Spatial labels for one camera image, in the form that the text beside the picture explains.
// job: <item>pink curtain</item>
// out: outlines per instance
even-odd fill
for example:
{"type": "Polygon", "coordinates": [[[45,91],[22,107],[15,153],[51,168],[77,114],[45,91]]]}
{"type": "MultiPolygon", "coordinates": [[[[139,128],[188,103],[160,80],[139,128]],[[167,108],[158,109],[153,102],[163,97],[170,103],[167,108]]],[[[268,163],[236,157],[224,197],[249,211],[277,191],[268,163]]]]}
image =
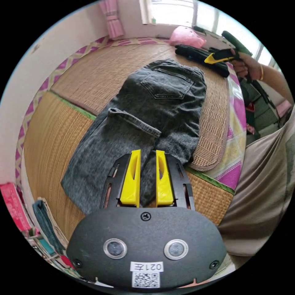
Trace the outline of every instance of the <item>pink curtain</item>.
{"type": "Polygon", "coordinates": [[[117,0],[102,0],[99,1],[99,5],[103,14],[106,16],[110,38],[124,35],[122,24],[118,19],[117,0]]]}

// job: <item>tatami mat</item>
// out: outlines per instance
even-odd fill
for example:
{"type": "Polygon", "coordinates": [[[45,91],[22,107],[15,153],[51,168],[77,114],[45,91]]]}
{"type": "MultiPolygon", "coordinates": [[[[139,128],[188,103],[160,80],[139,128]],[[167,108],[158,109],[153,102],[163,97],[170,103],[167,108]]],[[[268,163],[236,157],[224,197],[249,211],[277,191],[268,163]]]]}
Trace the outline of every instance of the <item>tatami mat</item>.
{"type": "Polygon", "coordinates": [[[51,91],[97,115],[118,93],[129,74],[154,60],[172,58],[198,66],[205,73],[206,101],[200,120],[200,140],[191,167],[213,169],[221,160],[229,126],[227,80],[217,73],[175,54],[169,45],[125,45],[99,49],[71,66],[51,91]]]}
{"type": "MultiPolygon", "coordinates": [[[[26,173],[34,200],[45,198],[67,239],[84,214],[65,195],[60,181],[92,120],[47,92],[33,114],[24,142],[26,173]]],[[[219,224],[232,193],[188,173],[196,209],[219,224]]]]}

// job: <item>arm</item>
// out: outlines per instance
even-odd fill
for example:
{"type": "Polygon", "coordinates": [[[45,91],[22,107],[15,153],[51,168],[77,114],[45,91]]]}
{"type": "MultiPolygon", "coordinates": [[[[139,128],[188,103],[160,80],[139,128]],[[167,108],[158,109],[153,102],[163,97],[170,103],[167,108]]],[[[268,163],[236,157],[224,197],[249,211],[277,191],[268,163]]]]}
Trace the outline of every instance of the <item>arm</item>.
{"type": "Polygon", "coordinates": [[[266,65],[261,65],[248,54],[239,52],[239,56],[242,61],[232,61],[237,75],[244,78],[249,73],[252,80],[263,81],[283,96],[290,104],[294,105],[294,99],[288,83],[279,71],[266,65]]]}
{"type": "Polygon", "coordinates": [[[294,105],[292,93],[283,74],[266,65],[262,65],[262,68],[262,81],[283,96],[291,105],[294,105]]]}

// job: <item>green mat border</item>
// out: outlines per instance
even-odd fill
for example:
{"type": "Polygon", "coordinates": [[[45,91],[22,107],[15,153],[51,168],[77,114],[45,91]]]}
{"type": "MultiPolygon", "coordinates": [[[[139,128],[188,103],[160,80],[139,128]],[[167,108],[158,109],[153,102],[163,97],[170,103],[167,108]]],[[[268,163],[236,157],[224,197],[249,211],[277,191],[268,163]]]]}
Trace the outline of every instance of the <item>green mat border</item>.
{"type": "MultiPolygon", "coordinates": [[[[91,120],[95,120],[96,116],[91,114],[90,112],[72,104],[71,102],[65,100],[64,98],[62,98],[61,96],[59,96],[58,94],[56,94],[55,92],[53,91],[49,91],[51,92],[52,94],[54,94],[59,100],[61,100],[64,104],[66,104],[67,106],[71,107],[72,109],[76,110],[77,112],[81,113],[82,115],[86,116],[87,118],[91,119],[91,120]]],[[[223,189],[224,191],[227,191],[229,192],[230,194],[234,195],[234,190],[230,187],[228,187],[227,185],[211,178],[210,176],[206,175],[206,174],[203,174],[202,172],[199,172],[199,171],[196,171],[190,167],[186,167],[185,170],[203,180],[205,180],[206,182],[218,187],[218,188],[221,188],[223,189]]]]}
{"type": "Polygon", "coordinates": [[[65,100],[64,98],[62,98],[61,96],[59,96],[58,94],[56,94],[55,92],[49,90],[50,93],[52,93],[54,96],[56,96],[59,100],[61,100],[64,104],[66,104],[67,106],[71,107],[72,109],[76,110],[77,112],[81,113],[82,115],[86,116],[87,118],[91,119],[91,120],[95,120],[96,116],[89,113],[88,111],[72,104],[71,102],[65,100]]]}
{"type": "Polygon", "coordinates": [[[185,170],[203,180],[205,180],[206,182],[213,184],[216,187],[219,187],[221,189],[223,189],[224,191],[227,191],[229,193],[231,193],[232,195],[234,195],[235,190],[233,190],[232,188],[228,187],[227,185],[217,181],[216,179],[211,178],[210,176],[203,174],[202,172],[196,171],[190,167],[186,167],[185,170]]]}

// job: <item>gray denim jeans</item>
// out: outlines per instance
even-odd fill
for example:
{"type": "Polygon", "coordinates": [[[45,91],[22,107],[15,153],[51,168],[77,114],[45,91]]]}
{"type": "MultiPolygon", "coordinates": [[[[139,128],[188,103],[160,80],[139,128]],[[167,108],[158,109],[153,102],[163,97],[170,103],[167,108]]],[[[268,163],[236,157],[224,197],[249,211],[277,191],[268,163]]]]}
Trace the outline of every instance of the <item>gray denim jeans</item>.
{"type": "Polygon", "coordinates": [[[141,149],[140,204],[155,196],[155,151],[187,164],[199,141],[206,95],[203,72],[172,59],[155,61],[131,74],[96,117],[77,146],[61,185],[90,214],[98,207],[114,162],[141,149]]]}

